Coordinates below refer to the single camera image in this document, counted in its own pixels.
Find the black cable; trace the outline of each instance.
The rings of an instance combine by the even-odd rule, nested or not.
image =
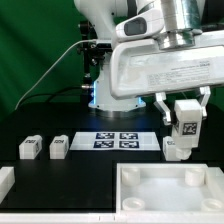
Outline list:
[[[31,96],[28,96],[26,98],[24,98],[18,105],[18,108],[27,100],[31,99],[31,98],[35,98],[35,97],[40,97],[40,96],[53,96],[53,97],[56,97],[56,96],[80,96],[80,94],[57,94],[55,95],[55,93],[53,94],[50,94],[50,93],[40,93],[40,94],[34,94],[34,95],[31,95]]]
[[[70,90],[74,90],[74,89],[81,90],[82,88],[80,86],[72,86],[72,87],[66,87],[64,89],[61,89],[61,90],[57,91],[56,93],[51,94],[51,96],[46,100],[46,103],[50,103],[50,101],[52,99],[54,99],[56,96],[58,96],[58,94],[64,93],[64,92],[67,92],[67,91],[70,91]]]

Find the metal bracket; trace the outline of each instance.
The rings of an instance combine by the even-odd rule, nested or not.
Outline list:
[[[156,108],[163,114],[163,122],[166,126],[169,126],[172,124],[171,120],[171,113],[170,109],[167,107],[167,105],[163,102],[166,100],[166,93],[161,92],[161,93],[156,93],[155,94],[156,101],[154,105]]]
[[[202,107],[202,117],[203,119],[206,119],[207,118],[206,106],[211,96],[211,89],[209,86],[200,87],[196,93],[197,96],[200,97],[198,102],[201,104]]]

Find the small white block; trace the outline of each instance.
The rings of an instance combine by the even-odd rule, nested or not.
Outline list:
[[[139,168],[123,168],[122,169],[122,183],[126,186],[136,186],[140,183],[140,169]]]
[[[202,168],[186,169],[185,183],[191,187],[201,187],[205,184],[205,170]]]
[[[140,198],[126,198],[122,202],[122,208],[125,211],[143,211],[145,210],[145,202]]]
[[[15,183],[14,168],[2,167],[0,170],[0,204]]]
[[[27,137],[19,146],[20,159],[35,159],[42,149],[40,135]]]
[[[223,212],[224,204],[223,202],[214,199],[208,198],[202,201],[201,203],[201,211],[203,212]]]
[[[56,136],[50,145],[50,159],[65,159],[68,148],[68,136]]]
[[[176,145],[172,137],[163,138],[163,153],[166,161],[180,161],[176,156]]]

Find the white cube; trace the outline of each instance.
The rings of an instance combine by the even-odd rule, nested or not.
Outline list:
[[[163,153],[166,161],[180,161],[176,157],[176,144],[170,136],[163,138]]]
[[[50,145],[50,159],[65,159],[68,148],[68,136],[56,136]]]
[[[27,137],[19,146],[20,159],[35,159],[42,149],[40,135]]]
[[[2,167],[0,170],[0,204],[15,183],[14,168]]]

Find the black tabletop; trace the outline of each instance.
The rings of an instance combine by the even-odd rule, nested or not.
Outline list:
[[[200,144],[188,161],[224,168],[224,113],[208,105]],[[0,212],[115,212],[117,163],[164,163],[162,152],[69,151],[65,160],[50,160],[55,136],[77,131],[154,131],[161,144],[170,134],[153,105],[141,116],[108,119],[91,115],[79,103],[33,103],[13,112],[0,124],[0,167],[15,168],[16,183],[0,205]],[[19,159],[19,144],[41,135],[43,148],[35,160]]]

